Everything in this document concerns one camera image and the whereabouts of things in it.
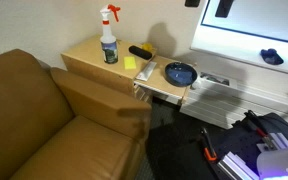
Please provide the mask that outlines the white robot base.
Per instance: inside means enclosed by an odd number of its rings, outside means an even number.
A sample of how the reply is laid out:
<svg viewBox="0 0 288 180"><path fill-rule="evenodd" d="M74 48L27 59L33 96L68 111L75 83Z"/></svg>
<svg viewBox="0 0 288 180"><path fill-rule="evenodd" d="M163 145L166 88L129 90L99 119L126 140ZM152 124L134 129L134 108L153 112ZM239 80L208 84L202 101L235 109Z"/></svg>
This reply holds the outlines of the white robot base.
<svg viewBox="0 0 288 180"><path fill-rule="evenodd" d="M288 148L261 153L257 170L260 180L288 180Z"/></svg>

